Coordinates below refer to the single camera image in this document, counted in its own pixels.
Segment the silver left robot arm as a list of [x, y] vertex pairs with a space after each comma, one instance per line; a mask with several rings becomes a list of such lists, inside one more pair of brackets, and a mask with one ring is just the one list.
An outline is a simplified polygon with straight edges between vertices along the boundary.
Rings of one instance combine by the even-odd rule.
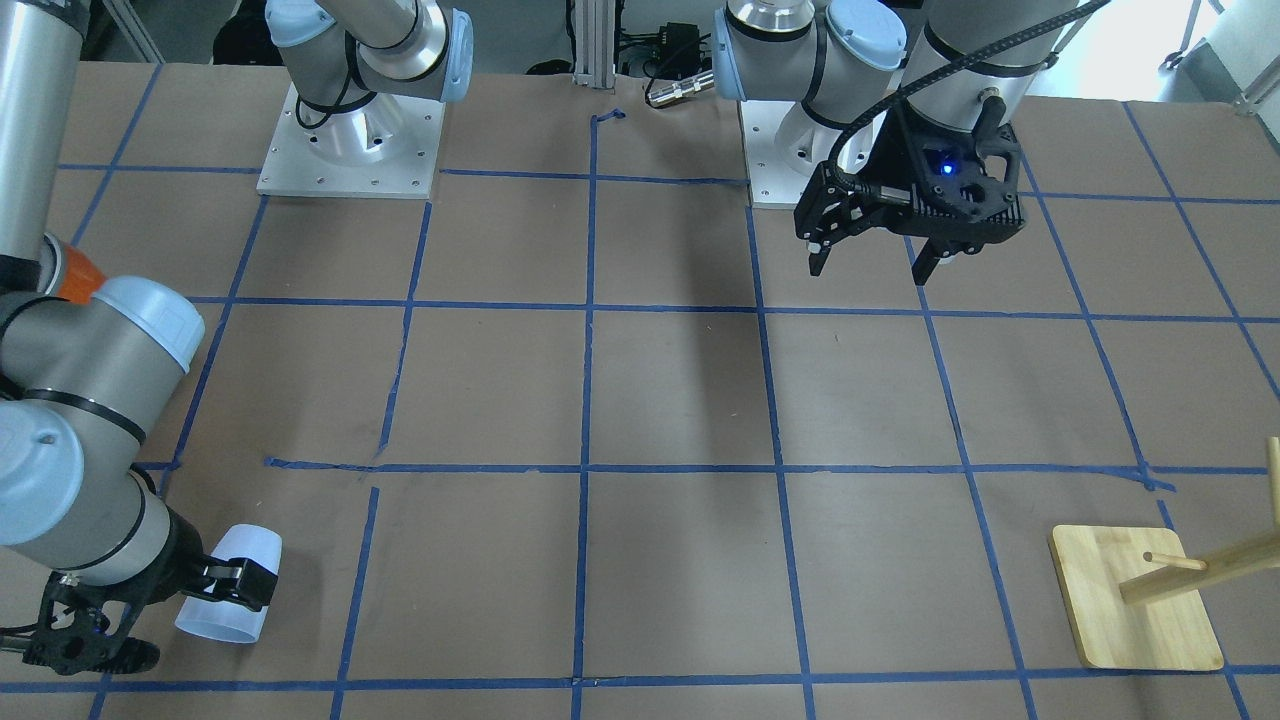
[[911, 35], [891, 1], [727, 1], [710, 36], [716, 90], [787, 102], [778, 146], [806, 178], [794, 233], [817, 277], [872, 229], [923, 240], [923, 286], [957, 255], [1025, 227], [1012, 117], [1065, 26], [1098, 1], [923, 1]]

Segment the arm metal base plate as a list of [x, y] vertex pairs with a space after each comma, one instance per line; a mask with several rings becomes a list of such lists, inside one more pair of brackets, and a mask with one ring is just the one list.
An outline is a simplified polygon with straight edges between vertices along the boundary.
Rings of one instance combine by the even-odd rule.
[[266, 196], [408, 199], [433, 195], [447, 105], [379, 94], [315, 129], [319, 113], [287, 90], [256, 190]]
[[795, 209], [838, 131], [814, 120], [800, 102], [744, 101], [739, 110], [753, 206]]

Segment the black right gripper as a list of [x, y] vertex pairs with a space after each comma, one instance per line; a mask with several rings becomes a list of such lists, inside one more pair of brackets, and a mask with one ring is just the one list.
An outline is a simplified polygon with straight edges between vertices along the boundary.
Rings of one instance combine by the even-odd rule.
[[161, 651], [131, 637], [143, 609], [183, 591], [195, 578], [195, 597], [262, 611], [275, 594], [279, 575], [255, 560], [209, 560], [200, 571], [204, 543], [187, 520], [174, 520], [160, 555], [138, 575], [113, 585], [79, 582], [63, 574], [47, 579], [40, 616], [22, 662], [77, 673], [147, 673]]

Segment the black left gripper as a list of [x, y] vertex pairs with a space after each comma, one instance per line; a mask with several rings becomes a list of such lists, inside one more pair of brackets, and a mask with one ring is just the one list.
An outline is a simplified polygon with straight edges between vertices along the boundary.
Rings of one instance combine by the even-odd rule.
[[833, 245], [870, 228], [927, 240], [911, 264], [916, 287], [955, 251], [978, 251], [1020, 232], [1027, 219], [1018, 183], [1021, 146], [1002, 100], [983, 100], [969, 129], [925, 118], [908, 102], [888, 110], [856, 174], [822, 161], [794, 210], [808, 242], [808, 268], [820, 277]]

